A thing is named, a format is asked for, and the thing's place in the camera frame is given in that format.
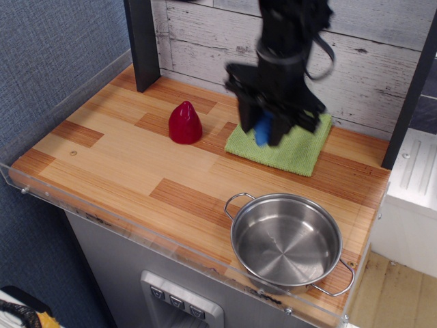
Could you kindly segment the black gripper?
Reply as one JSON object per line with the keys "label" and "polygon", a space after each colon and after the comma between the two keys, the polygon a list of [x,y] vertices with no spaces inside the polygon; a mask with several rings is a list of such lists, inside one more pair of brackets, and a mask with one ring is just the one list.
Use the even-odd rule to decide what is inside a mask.
{"label": "black gripper", "polygon": [[258,55],[256,66],[231,62],[225,86],[238,98],[240,126],[248,133],[270,112],[269,146],[278,146],[294,126],[315,132],[326,107],[305,83],[309,55]]}

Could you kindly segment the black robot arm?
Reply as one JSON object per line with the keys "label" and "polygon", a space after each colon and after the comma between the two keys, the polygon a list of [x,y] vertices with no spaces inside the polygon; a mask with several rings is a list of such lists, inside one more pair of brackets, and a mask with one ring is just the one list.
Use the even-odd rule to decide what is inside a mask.
{"label": "black robot arm", "polygon": [[228,63],[225,86],[238,98],[242,130],[253,131],[259,146],[277,146],[294,126],[315,132],[326,110],[305,79],[321,80],[333,70],[314,75],[307,68],[314,44],[335,60],[334,50],[320,37],[333,11],[327,1],[260,1],[259,9],[257,65]]}

